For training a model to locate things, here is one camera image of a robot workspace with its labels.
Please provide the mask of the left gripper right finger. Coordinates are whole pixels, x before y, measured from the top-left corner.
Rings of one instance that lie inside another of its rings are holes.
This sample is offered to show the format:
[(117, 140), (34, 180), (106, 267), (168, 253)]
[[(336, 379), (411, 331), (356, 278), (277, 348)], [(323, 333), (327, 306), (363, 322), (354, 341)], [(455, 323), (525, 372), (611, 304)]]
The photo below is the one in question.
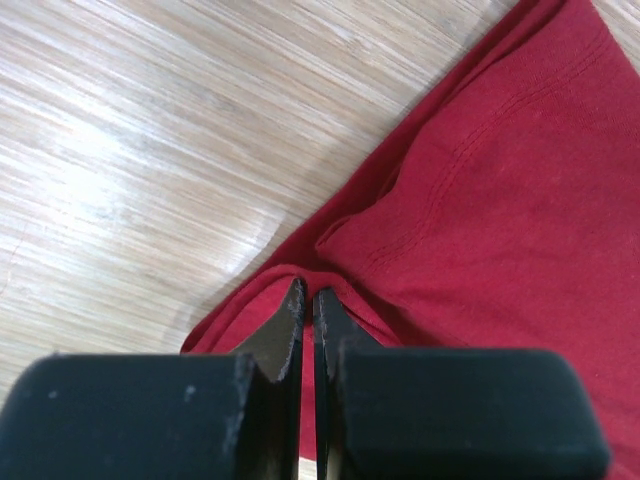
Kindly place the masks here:
[(601, 479), (611, 450), (571, 365), (537, 349), (381, 345), (313, 300), (321, 479)]

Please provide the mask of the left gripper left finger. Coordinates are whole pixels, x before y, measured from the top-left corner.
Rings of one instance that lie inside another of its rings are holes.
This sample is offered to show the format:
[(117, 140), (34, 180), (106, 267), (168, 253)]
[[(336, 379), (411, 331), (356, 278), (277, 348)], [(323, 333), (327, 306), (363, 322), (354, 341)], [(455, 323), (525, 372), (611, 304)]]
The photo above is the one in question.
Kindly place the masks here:
[(56, 354), (1, 411), (5, 479), (294, 479), (305, 285), (225, 355)]

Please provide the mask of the dark red t shirt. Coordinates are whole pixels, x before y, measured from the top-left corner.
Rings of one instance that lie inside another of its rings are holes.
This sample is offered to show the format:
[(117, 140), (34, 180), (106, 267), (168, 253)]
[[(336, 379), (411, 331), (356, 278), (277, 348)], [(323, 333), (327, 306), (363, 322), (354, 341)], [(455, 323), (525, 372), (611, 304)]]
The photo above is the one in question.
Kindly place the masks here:
[(294, 278), (387, 346), (565, 356), (639, 475), (639, 76), (588, 1), (519, 2), (189, 334), (222, 353)]

